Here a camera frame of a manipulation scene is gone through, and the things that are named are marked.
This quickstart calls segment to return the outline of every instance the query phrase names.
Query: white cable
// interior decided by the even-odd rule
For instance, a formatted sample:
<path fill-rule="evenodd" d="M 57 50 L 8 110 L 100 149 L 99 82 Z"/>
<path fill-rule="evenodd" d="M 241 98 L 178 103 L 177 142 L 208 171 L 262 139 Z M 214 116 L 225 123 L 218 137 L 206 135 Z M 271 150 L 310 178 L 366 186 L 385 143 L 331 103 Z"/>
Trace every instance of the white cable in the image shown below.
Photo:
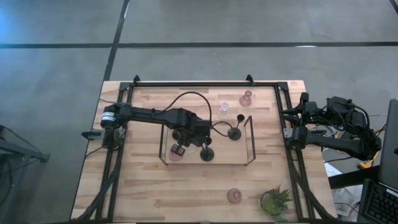
<path fill-rule="evenodd" d="M 387 115 L 387 114 L 388 114 L 388 113 L 378 114 L 378 115 L 372 115 L 372 116 L 369 116 L 369 119 L 378 118 L 378 117 L 380 117 L 380 116 L 385 116 L 385 115 Z"/>

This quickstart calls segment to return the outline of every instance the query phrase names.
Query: green plant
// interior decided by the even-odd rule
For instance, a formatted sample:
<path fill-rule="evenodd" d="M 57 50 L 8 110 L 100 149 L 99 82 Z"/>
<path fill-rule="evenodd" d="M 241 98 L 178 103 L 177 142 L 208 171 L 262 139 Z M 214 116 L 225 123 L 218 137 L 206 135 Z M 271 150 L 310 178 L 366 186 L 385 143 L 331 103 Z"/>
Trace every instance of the green plant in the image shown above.
<path fill-rule="evenodd" d="M 274 189 L 264 193 L 261 197 L 261 207 L 266 213 L 272 215 L 276 222 L 287 222 L 283 218 L 284 212 L 287 210 L 286 202 L 291 201 L 289 198 L 289 190 L 280 191 L 280 184 Z"/>

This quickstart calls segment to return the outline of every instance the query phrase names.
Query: plant pot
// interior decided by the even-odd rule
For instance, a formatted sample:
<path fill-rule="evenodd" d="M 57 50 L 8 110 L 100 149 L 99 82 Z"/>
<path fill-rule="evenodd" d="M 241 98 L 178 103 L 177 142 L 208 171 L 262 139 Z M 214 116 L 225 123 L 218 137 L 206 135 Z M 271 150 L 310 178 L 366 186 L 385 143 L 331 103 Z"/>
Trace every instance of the plant pot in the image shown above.
<path fill-rule="evenodd" d="M 260 206 L 261 206 L 261 208 L 262 208 L 262 201 L 264 199 L 267 199 L 267 198 L 269 198 L 269 191 L 267 191 L 263 195 L 261 195 L 261 198 L 260 198 Z"/>
<path fill-rule="evenodd" d="M 267 199 L 267 198 L 269 198 L 269 191 L 267 191 L 267 192 L 265 192 L 263 195 L 261 195 L 261 198 L 260 198 L 260 206 L 261 206 L 261 208 L 262 208 L 262 201 L 263 200 L 265 200 L 265 199 Z"/>

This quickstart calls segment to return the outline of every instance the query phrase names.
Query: wooden table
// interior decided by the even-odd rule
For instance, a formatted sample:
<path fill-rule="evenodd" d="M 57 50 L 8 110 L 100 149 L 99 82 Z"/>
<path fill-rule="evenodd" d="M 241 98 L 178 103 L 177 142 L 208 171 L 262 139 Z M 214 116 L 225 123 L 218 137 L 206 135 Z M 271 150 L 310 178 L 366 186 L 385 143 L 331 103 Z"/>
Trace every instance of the wooden table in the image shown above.
<path fill-rule="evenodd" d="M 104 82 L 101 99 L 116 101 L 120 82 Z M 288 81 L 292 105 L 305 91 L 303 81 Z M 114 209 L 115 222 L 273 222 L 262 211 L 261 195 L 277 185 L 291 189 L 284 142 L 273 88 L 250 87 L 252 105 L 242 107 L 239 98 L 247 87 L 139 87 L 134 88 L 132 104 L 136 107 L 163 109 L 179 94 L 197 91 L 209 99 L 213 122 L 219 119 L 222 102 L 230 106 L 228 122 L 236 124 L 236 115 L 253 118 L 257 159 L 247 167 L 241 164 L 169 164 L 159 159 L 160 125 L 129 122 L 122 161 L 118 196 Z M 100 129 L 103 109 L 109 103 L 100 101 L 93 128 Z M 208 119 L 205 101 L 196 95 L 181 97 L 174 107 L 183 107 Z M 101 140 L 91 141 L 87 153 L 100 147 Z M 336 216 L 331 190 L 319 147 L 303 150 L 310 188 L 328 212 Z M 100 189 L 106 150 L 85 160 L 72 212 L 78 217 Z M 229 203 L 229 189 L 242 191 L 239 204 Z M 105 199 L 104 215 L 108 209 Z M 303 193 L 300 198 L 304 216 L 307 209 Z M 297 220 L 294 203 L 288 203 L 285 217 Z"/>

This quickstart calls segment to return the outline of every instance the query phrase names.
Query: keyboard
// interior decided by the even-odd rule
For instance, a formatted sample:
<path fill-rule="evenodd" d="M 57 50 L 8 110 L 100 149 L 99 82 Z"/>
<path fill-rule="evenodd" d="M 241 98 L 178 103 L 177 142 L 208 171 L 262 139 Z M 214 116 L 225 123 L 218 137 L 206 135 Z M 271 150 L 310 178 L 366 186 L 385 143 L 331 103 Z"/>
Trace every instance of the keyboard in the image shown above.
<path fill-rule="evenodd" d="M 365 201 L 364 216 L 374 223 L 398 223 L 398 197 L 379 183 L 370 182 Z"/>

